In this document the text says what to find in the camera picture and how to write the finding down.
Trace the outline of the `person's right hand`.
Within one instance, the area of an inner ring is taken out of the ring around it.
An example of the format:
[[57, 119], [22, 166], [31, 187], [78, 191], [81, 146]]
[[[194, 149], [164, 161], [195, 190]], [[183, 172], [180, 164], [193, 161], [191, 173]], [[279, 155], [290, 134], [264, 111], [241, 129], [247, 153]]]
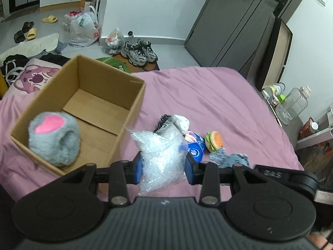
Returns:
[[312, 232], [307, 236], [318, 249], [332, 250], [332, 229], [326, 231]]

